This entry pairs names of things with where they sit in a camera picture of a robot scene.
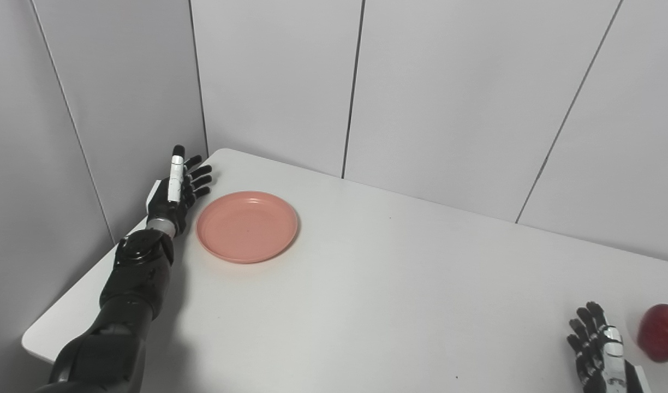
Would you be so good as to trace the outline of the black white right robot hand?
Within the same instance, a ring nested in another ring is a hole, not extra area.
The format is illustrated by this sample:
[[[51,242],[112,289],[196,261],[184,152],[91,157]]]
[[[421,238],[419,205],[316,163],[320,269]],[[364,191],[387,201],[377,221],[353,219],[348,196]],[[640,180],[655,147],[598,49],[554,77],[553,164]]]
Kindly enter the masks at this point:
[[[575,355],[583,392],[651,392],[641,366],[624,358],[623,336],[610,324],[603,308],[589,301],[569,321],[566,337]]]

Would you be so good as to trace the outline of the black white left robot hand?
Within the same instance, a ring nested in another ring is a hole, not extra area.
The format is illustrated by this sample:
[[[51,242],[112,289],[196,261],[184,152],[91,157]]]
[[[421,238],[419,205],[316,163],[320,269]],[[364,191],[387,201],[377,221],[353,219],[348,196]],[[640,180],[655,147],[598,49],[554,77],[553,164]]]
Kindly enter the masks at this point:
[[[184,232],[188,211],[210,193],[212,167],[203,165],[203,161],[201,155],[187,158],[185,147],[175,145],[169,177],[157,184],[147,202],[147,229],[161,231],[170,238]]]

